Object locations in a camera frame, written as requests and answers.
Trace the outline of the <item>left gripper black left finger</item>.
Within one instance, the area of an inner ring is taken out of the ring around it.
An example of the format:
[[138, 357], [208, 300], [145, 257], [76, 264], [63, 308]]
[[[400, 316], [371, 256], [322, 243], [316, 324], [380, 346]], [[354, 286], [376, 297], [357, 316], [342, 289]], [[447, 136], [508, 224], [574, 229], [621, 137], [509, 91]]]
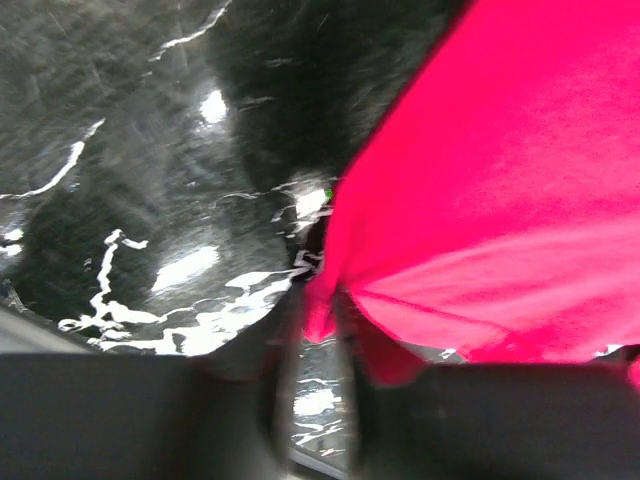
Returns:
[[5, 479], [280, 479], [304, 300], [194, 357], [107, 354], [1, 312]]

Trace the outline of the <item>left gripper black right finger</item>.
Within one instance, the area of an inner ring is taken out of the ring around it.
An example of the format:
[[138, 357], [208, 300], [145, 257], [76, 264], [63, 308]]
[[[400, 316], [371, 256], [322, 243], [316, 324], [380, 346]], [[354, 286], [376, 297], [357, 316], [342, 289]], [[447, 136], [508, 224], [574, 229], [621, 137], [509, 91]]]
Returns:
[[432, 363], [333, 301], [351, 368], [354, 479], [635, 479], [623, 362]]

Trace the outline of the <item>pink red t shirt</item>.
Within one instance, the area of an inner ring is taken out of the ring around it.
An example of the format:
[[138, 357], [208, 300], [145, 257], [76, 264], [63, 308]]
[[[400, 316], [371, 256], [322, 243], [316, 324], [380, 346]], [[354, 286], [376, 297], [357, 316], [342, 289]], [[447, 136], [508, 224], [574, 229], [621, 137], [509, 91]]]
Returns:
[[335, 187], [306, 337], [470, 362], [639, 342], [639, 5], [474, 1]]

